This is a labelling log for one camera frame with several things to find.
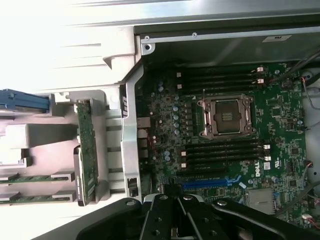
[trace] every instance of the blue connector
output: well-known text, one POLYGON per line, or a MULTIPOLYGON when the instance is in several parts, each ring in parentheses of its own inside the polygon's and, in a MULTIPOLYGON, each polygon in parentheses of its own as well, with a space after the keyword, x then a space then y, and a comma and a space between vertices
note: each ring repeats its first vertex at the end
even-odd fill
POLYGON ((47 113, 50 110, 50 100, 43 96, 4 89, 0 90, 0 109, 12 112, 47 113))
POLYGON ((221 179, 213 179, 213 180, 200 180, 200 181, 192 181, 192 182, 184 182, 182 184, 183 189, 201 189, 201 188, 209 188, 209 187, 228 187, 232 186, 233 183, 239 182, 241 175, 236 178, 229 179, 227 177, 221 179))

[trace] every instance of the metal panel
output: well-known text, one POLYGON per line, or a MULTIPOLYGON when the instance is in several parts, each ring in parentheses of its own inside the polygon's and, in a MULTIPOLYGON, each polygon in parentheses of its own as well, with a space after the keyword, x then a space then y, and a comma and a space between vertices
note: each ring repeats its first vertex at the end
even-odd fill
POLYGON ((137 142, 137 114, 136 114, 136 93, 135 86, 139 79, 143 76, 143 66, 132 74, 126 83, 126 99, 127 99, 127 117, 122 119, 122 139, 121 139, 121 155, 122 166, 124 172, 125 193, 129 196, 129 186, 127 179, 136 179, 138 187, 138 196, 135 198, 142 202, 140 169, 138 159, 138 142, 137 142))
POLYGON ((256 18, 317 13, 317 0, 183 0, 183 1, 81 1, 65 8, 74 17, 66 24, 85 26, 139 25, 202 21, 213 19, 256 18))
MULTIPOLYGON (((158 41, 150 55, 155 65, 176 60, 182 67, 210 67, 299 60, 319 46, 319 38, 320 27, 310 27, 288 29, 283 34, 280 30, 270 30, 154 38, 149 41, 158 41), (267 37, 278 34, 291 37, 284 41, 264 42, 267 37)), ((142 42, 142 48, 149 44, 145 39, 142 42)))

